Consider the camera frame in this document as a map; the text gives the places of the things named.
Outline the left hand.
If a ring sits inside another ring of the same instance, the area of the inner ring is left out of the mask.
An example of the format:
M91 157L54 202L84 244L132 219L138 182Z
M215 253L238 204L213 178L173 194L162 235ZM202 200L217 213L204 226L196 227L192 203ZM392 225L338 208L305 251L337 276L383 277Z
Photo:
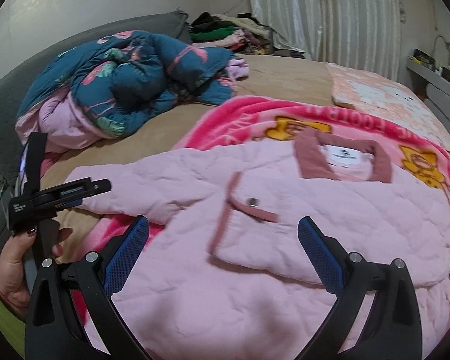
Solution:
M0 256L0 299L22 321L26 319L31 296L24 279L23 257L36 237L37 231L11 236Z

